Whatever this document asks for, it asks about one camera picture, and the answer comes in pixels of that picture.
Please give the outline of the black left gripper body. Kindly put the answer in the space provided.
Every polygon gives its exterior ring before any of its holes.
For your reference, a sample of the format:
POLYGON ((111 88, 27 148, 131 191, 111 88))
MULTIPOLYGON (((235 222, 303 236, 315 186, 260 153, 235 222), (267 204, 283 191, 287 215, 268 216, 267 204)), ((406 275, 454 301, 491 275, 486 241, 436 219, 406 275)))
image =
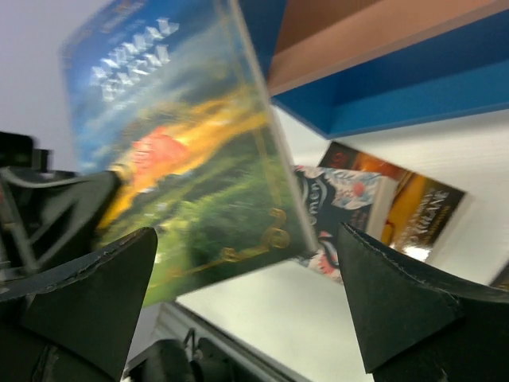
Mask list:
POLYGON ((95 229, 119 189, 111 171, 49 170, 32 137, 1 135, 1 277, 23 279, 91 251, 95 229))

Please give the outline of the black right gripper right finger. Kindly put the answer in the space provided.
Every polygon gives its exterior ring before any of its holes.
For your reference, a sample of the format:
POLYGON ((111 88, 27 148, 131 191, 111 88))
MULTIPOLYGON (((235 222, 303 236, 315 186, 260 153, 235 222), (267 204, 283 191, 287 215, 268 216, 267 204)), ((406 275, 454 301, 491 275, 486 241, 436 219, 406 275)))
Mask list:
POLYGON ((403 255, 345 223, 340 273, 376 381, 508 379, 508 293, 403 255))

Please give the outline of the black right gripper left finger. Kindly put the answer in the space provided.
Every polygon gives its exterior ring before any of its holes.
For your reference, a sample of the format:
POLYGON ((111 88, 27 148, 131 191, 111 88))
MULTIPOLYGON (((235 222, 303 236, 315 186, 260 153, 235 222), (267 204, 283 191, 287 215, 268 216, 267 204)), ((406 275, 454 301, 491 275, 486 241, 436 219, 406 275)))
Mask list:
POLYGON ((140 228, 1 287, 3 381, 118 381, 157 250, 140 228))

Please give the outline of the Edward Tulane brown book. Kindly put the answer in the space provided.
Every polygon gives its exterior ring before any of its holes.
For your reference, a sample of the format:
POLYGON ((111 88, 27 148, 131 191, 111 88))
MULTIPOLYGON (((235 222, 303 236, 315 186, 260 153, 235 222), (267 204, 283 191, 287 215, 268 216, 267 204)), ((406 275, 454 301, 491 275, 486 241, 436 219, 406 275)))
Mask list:
POLYGON ((397 181, 381 241, 423 262, 433 261, 472 205, 463 190, 340 142, 329 145, 319 165, 377 172, 397 181))

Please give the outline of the Little Women floral book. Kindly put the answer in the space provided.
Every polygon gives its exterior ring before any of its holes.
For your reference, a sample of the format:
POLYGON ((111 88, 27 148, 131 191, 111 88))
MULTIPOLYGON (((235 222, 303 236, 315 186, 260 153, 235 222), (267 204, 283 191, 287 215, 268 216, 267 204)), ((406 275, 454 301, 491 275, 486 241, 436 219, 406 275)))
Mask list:
POLYGON ((380 173, 358 170, 295 166, 294 172, 319 242, 316 254, 297 261, 341 283, 336 248, 339 224, 350 224, 381 239, 397 182, 380 173))

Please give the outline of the Animal Farm book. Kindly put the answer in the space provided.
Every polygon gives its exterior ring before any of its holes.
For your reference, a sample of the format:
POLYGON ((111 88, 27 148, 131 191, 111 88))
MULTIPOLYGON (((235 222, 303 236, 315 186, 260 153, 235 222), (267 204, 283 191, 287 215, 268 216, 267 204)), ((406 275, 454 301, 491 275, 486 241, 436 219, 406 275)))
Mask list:
POLYGON ((317 248, 266 77, 283 1, 111 1, 66 41, 77 164, 122 186, 101 243, 143 226, 144 303, 317 248))

